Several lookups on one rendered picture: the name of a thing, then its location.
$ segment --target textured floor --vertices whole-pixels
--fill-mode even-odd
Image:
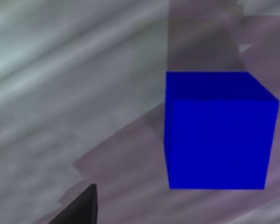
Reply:
[[[280,99],[280,4],[209,2],[0,1],[0,224],[46,224],[93,182],[100,224],[280,224],[280,113],[266,190],[168,190],[167,67],[247,70]]]

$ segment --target cube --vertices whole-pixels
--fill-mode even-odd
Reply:
[[[167,72],[170,189],[264,189],[278,108],[248,72]]]

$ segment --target dark object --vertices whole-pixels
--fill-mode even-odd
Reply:
[[[97,185],[90,185],[49,224],[97,224]]]

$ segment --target cube front face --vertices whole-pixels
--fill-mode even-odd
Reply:
[[[170,188],[263,189],[279,102],[171,96],[164,142]]]

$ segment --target blue cube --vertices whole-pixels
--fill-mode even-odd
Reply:
[[[264,189],[279,101],[248,72],[167,72],[170,189]]]

